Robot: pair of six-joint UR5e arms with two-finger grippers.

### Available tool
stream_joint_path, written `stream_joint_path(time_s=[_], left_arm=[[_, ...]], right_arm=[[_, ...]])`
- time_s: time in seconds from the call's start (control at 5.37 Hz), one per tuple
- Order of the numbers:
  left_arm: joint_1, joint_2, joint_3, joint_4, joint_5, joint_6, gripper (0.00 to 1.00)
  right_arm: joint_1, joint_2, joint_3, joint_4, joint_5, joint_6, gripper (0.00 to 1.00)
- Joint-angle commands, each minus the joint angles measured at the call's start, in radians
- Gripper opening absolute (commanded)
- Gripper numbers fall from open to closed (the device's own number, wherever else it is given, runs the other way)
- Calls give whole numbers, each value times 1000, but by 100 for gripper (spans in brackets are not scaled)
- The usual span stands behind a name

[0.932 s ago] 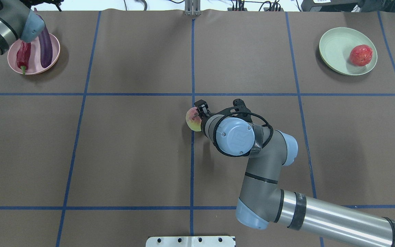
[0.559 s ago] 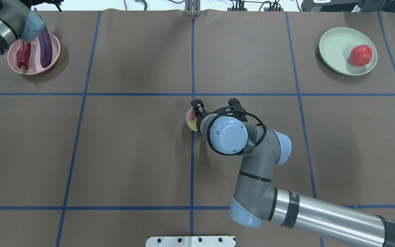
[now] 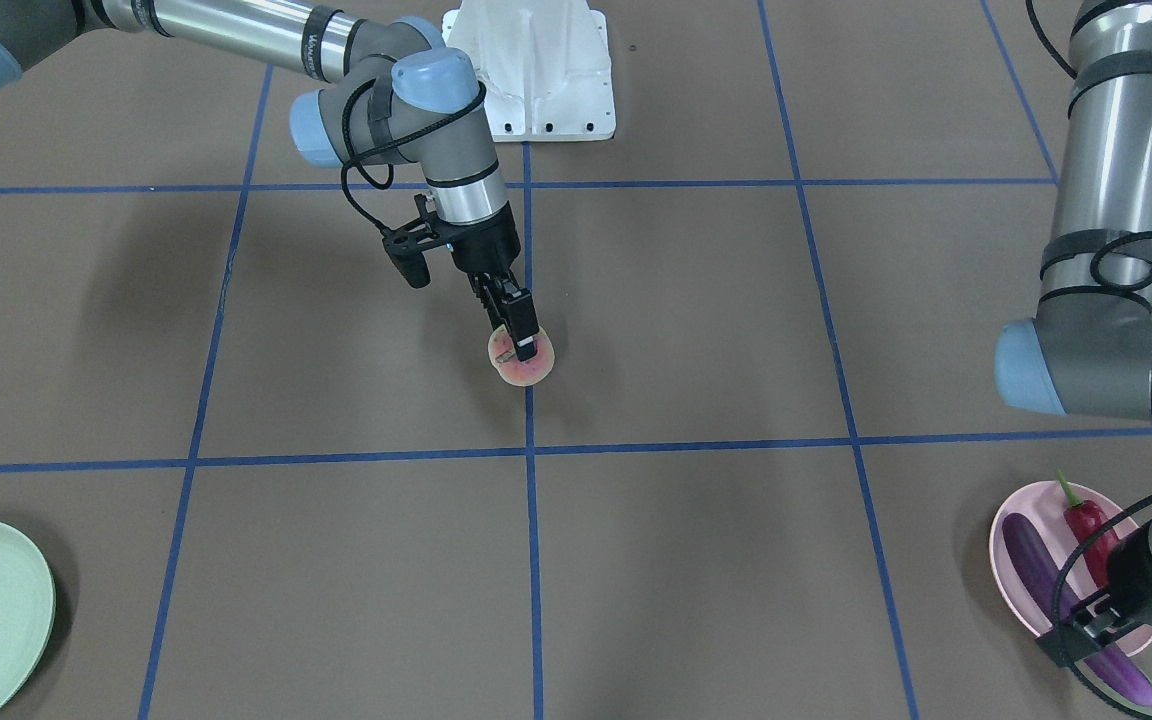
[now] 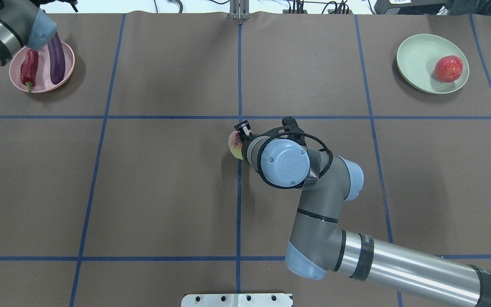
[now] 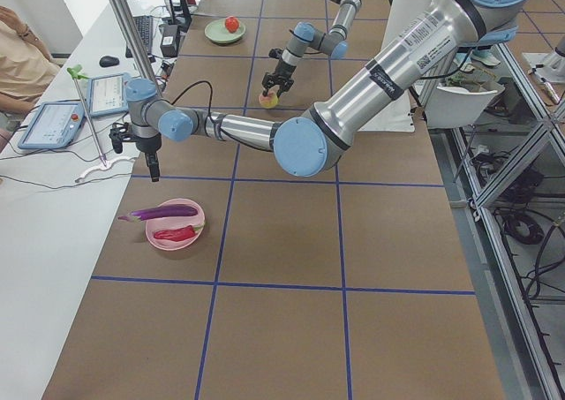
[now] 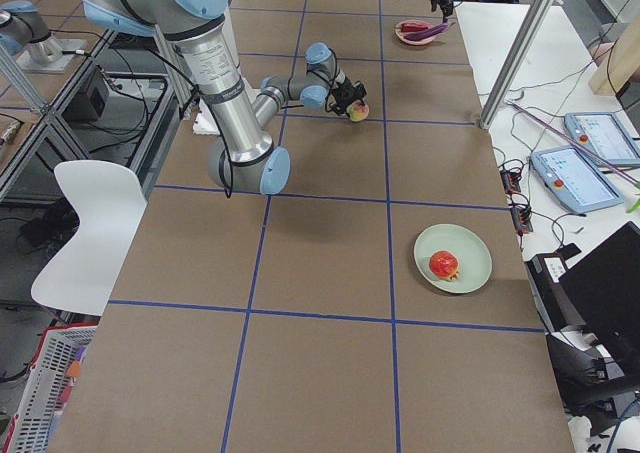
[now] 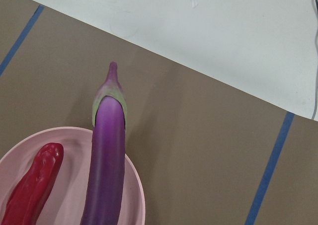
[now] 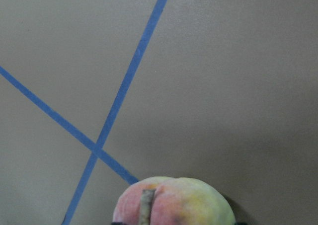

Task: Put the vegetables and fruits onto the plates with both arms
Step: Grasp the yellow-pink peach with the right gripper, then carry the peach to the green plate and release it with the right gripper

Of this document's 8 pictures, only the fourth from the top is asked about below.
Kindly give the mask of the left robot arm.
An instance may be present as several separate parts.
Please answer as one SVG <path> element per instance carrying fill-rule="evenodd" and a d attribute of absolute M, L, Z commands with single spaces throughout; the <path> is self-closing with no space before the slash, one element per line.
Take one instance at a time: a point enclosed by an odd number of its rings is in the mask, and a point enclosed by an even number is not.
<path fill-rule="evenodd" d="M 0 67 L 22 47 L 40 50 L 56 32 L 56 23 L 31 0 L 0 0 Z"/>

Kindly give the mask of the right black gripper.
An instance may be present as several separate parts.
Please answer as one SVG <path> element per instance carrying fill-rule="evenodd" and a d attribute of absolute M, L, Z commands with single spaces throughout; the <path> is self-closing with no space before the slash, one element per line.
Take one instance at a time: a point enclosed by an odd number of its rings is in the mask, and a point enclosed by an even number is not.
<path fill-rule="evenodd" d="M 253 157 L 253 149 L 255 147 L 254 140 L 258 136 L 253 136 L 251 125 L 248 121 L 242 121 L 235 125 L 234 130 L 237 132 L 236 138 L 240 141 L 241 160 L 253 168 L 257 167 L 257 160 Z"/>

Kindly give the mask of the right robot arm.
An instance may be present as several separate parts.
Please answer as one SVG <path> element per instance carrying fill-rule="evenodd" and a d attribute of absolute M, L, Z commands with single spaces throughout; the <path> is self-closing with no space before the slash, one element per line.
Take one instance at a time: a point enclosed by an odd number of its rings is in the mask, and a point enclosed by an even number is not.
<path fill-rule="evenodd" d="M 300 190 L 285 264 L 312 280 L 341 272 L 453 307 L 491 307 L 491 270 L 345 231 L 339 225 L 343 204 L 364 185 L 361 167 L 336 156 L 318 137 L 302 130 L 293 117 L 254 134 L 248 121 L 234 127 L 228 145 L 238 159 L 267 185 Z"/>

